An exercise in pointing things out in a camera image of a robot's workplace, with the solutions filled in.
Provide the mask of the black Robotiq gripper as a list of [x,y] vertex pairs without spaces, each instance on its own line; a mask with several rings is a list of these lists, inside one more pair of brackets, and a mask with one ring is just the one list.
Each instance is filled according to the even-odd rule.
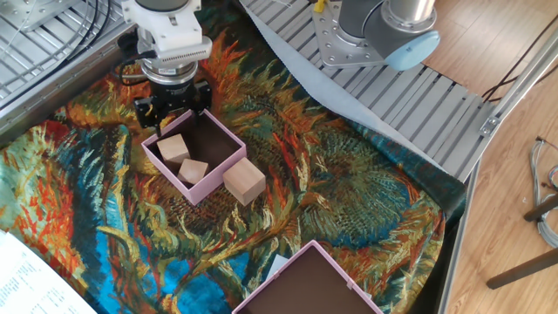
[[162,114],[167,115],[178,109],[190,109],[195,103],[196,94],[194,110],[197,115],[209,110],[213,99],[212,87],[206,80],[201,80],[195,85],[191,81],[176,85],[152,82],[151,92],[152,97],[134,98],[133,107],[139,125],[142,128],[154,128],[156,132],[160,131]]

